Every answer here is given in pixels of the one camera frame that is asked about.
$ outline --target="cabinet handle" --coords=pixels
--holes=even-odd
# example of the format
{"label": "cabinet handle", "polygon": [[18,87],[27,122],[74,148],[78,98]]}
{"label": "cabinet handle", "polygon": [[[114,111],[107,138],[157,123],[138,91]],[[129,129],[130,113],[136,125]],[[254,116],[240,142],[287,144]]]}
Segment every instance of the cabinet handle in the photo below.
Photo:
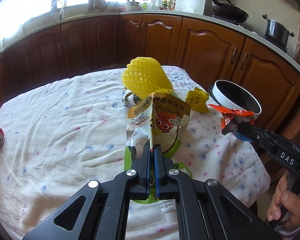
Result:
{"label": "cabinet handle", "polygon": [[244,63],[246,62],[246,60],[247,60],[248,56],[249,56],[249,54],[248,54],[248,53],[244,54],[244,58],[243,58],[243,60],[242,60],[242,64],[241,64],[241,67],[240,67],[240,69],[241,69],[241,70],[244,70],[244,67],[243,67],[243,65],[244,65]]}
{"label": "cabinet handle", "polygon": [[234,48],[234,52],[232,53],[232,56],[231,56],[230,64],[233,64],[234,55],[235,55],[235,53],[236,53],[237,51],[238,51],[238,48],[235,47],[235,48]]}

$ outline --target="human hand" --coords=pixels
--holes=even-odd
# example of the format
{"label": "human hand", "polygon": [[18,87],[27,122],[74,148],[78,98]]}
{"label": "human hand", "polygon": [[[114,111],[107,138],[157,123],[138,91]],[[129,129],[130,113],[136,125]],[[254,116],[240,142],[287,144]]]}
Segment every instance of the human hand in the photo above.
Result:
{"label": "human hand", "polygon": [[300,227],[300,197],[287,190],[287,188],[288,172],[286,172],[279,180],[267,211],[267,218],[268,221],[278,220],[281,217],[279,205],[282,203],[282,205],[291,213],[284,228],[288,231],[294,231]]}

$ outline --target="cartoon face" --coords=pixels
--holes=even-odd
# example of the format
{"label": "cartoon face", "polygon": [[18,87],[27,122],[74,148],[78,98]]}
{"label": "cartoon face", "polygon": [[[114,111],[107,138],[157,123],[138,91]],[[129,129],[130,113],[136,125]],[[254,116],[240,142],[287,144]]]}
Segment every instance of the cartoon face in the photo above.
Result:
{"label": "cartoon face", "polygon": [[169,116],[162,116],[158,115],[155,122],[157,124],[157,127],[163,132],[163,133],[168,133],[169,130],[171,130],[174,126],[173,123],[169,122],[169,119],[171,117]]}

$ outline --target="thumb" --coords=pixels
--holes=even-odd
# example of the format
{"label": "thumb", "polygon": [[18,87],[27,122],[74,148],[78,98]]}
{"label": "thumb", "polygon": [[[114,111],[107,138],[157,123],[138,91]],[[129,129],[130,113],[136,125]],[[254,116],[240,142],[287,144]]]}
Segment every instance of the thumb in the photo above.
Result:
{"label": "thumb", "polygon": [[291,191],[286,191],[281,197],[282,205],[291,212],[286,227],[295,230],[300,226],[300,197]]}

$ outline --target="faucet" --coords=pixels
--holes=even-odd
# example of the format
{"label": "faucet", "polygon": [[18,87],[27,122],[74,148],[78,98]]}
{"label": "faucet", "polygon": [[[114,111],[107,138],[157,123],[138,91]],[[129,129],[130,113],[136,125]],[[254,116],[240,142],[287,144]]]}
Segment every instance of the faucet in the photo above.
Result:
{"label": "faucet", "polygon": [[55,5],[57,2],[60,2],[60,3],[61,3],[61,10],[60,10],[60,21],[61,21],[61,20],[64,20],[64,18],[65,18],[65,12],[64,12],[64,10],[63,10],[63,4],[62,4],[62,2],[61,2],[60,0],[55,0],[55,1],[53,2],[52,6],[51,6],[51,9],[53,9],[54,5]]}

